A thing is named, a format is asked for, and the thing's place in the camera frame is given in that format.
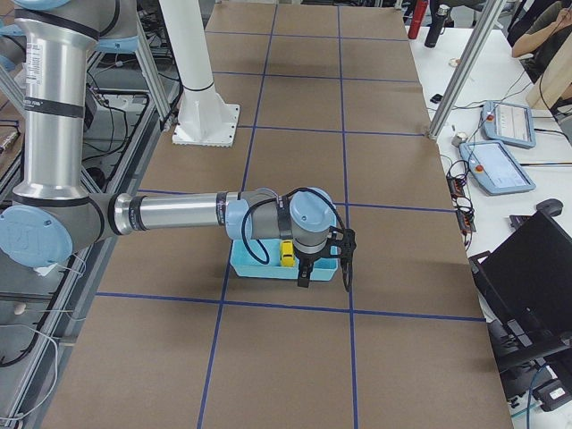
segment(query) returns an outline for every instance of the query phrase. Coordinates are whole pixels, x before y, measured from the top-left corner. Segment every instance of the brown cardboard surface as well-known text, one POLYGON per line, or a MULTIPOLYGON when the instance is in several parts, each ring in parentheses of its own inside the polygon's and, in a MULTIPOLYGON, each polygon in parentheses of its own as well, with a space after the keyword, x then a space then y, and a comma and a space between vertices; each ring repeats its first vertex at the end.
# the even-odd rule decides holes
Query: brown cardboard surface
POLYGON ((354 307, 483 317, 454 214, 352 207, 354 307))
POLYGON ((258 125, 341 130, 340 82, 330 79, 265 79, 258 125))
POLYGON ((485 324, 356 315, 359 427, 511 429, 485 324))
POLYGON ((99 290, 219 299, 229 250, 222 228, 135 233, 118 241, 99 290))
POLYGON ((226 307, 219 335, 205 428, 352 427, 347 315, 226 307))
POLYGON ((344 80, 346 130, 424 134, 429 127, 417 83, 344 80))
POLYGON ((439 149, 433 141, 349 134, 346 152, 351 203, 452 209, 439 149))
POLYGON ((248 168, 247 189, 271 188, 280 194, 303 186, 328 189, 344 201, 341 134, 257 130, 248 168))
POLYGON ((202 147, 174 145, 172 131, 166 132, 157 143, 141 188, 188 193, 240 189, 251 133, 237 130, 232 147, 202 147))
POLYGON ((386 40, 341 41, 344 78, 419 81, 409 43, 386 40))
POLYGON ((268 74, 340 77, 339 42, 335 38, 274 36, 268 74))
POLYGON ((338 37, 338 16, 335 7, 279 4, 274 34, 294 36, 338 37))
POLYGON ((340 8, 343 38, 388 38, 407 40, 403 13, 392 8, 340 8))
POLYGON ((195 427, 217 310, 96 298, 42 428, 195 427))
POLYGON ((213 72, 261 74, 269 39, 251 34, 206 33, 213 72))
MULTIPOLYGON (((223 229, 121 238, 100 290, 157 297, 96 298, 46 428, 195 427, 203 393, 200 429, 347 429, 354 417, 361 429, 511 427, 434 145, 363 134, 423 134, 421 87, 337 79, 338 13, 344 38, 407 39, 392 9, 218 4, 211 31, 264 34, 207 34, 217 90, 256 127, 239 129, 232 148, 175 146, 165 133, 142 188, 239 190, 246 174, 247 189, 319 186, 338 203, 403 206, 350 204, 353 307, 340 272, 309 290, 232 269, 226 282, 223 229), (262 77, 265 66, 318 76, 262 77)), ((391 80, 403 69, 416 80, 407 43, 342 43, 345 77, 391 80)))
POLYGON ((270 34, 273 4, 223 2, 214 5, 206 31, 270 34))
POLYGON ((253 125, 262 76, 216 73, 216 92, 229 105, 240 105, 240 125, 253 125))

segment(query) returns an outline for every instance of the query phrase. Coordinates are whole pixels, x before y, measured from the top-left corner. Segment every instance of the white pillar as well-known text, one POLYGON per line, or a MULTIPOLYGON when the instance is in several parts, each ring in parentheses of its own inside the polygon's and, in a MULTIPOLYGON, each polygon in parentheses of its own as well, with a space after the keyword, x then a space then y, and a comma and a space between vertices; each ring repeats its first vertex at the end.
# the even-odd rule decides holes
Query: white pillar
POLYGON ((184 94, 172 142, 232 146, 240 107, 217 94, 198 0, 160 0, 184 94))

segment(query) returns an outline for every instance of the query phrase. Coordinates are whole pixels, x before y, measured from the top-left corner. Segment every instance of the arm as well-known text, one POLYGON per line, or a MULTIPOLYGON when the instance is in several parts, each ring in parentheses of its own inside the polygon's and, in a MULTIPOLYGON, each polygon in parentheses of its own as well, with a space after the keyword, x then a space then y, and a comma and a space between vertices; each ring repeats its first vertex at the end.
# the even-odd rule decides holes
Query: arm
MULTIPOLYGON (((517 58, 524 54, 530 54, 536 49, 538 49, 552 34, 565 29, 566 27, 572 25, 572 14, 568 9, 562 9, 556 20, 551 22, 542 29, 539 29, 532 34, 524 34, 517 43, 512 47, 512 56, 517 58)), ((537 23, 533 25, 531 30, 535 30, 537 23)))

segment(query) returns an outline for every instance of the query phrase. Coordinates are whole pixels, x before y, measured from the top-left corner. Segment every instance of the white desk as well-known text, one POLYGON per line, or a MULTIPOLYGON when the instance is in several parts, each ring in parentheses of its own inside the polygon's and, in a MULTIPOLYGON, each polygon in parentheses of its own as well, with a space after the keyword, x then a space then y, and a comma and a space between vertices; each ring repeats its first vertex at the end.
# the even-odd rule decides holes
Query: white desk
MULTIPOLYGON (((454 68, 449 66, 451 58, 460 58, 471 35, 471 29, 447 29, 439 38, 437 47, 430 49, 424 46, 428 28, 422 28, 416 40, 410 45, 415 58, 419 79, 423 85, 425 102, 429 109, 437 105, 429 99, 439 93, 443 94, 454 68)), ((456 105, 464 106, 481 100, 504 98, 509 88, 515 83, 523 69, 520 62, 510 56, 510 46, 499 30, 489 36, 478 61, 463 88, 456 105)), ((524 74, 509 94, 530 84, 524 74)), ((525 104, 528 88, 520 94, 507 99, 508 102, 525 104)), ((458 160, 458 150, 451 145, 456 132, 464 131, 469 136, 478 126, 481 109, 454 110, 443 128, 437 143, 443 155, 458 160)), ((550 116, 546 111, 535 111, 534 116, 550 116)), ((535 128, 559 130, 552 118, 535 119, 535 128)), ((476 140, 481 140, 480 132, 476 140)), ((567 140, 556 134, 536 134, 537 146, 532 149, 510 147, 510 151, 521 163, 572 161, 572 147, 567 140)), ((443 161, 445 171, 449 169, 447 160, 443 161)), ((476 255, 485 250, 495 250, 512 232, 509 226, 509 215, 531 215, 534 206, 547 198, 557 198, 564 203, 562 214, 555 220, 572 235, 572 169, 569 167, 526 167, 536 189, 527 193, 491 197, 486 195, 469 175, 470 197, 475 207, 475 227, 473 241, 468 255, 476 255)), ((531 426, 534 429, 572 428, 572 403, 551 413, 537 410, 531 412, 531 426)), ((513 419, 515 428, 525 428, 526 419, 521 416, 513 419)))

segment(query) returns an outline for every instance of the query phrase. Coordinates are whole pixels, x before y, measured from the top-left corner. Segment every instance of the light blue bin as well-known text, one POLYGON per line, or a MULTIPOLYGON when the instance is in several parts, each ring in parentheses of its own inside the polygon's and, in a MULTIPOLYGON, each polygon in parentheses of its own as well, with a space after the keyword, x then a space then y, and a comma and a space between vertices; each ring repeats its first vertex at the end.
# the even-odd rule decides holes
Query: light blue bin
MULTIPOLYGON (((280 265, 280 240, 261 240, 270 255, 270 264, 262 265, 248 254, 241 240, 232 242, 231 265, 240 277, 258 277, 263 279, 298 279, 298 259, 292 268, 280 265)), ((255 240, 248 244, 255 255, 264 258, 264 252, 255 240)), ((328 282, 338 269, 338 259, 319 259, 314 263, 310 280, 328 282)))

